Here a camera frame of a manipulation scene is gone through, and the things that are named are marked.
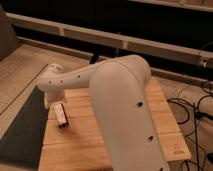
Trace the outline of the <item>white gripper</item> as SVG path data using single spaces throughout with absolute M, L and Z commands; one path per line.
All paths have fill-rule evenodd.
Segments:
M 44 106 L 49 108 L 54 102 L 61 101 L 64 98 L 63 92 L 45 92 L 44 93 Z

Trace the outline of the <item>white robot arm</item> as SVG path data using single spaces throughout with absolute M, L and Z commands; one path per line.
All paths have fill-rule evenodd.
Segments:
M 145 95 L 150 78 L 147 61 L 127 55 L 72 72 L 50 64 L 37 87 L 49 103 L 61 99 L 66 89 L 89 89 L 114 171 L 170 171 Z

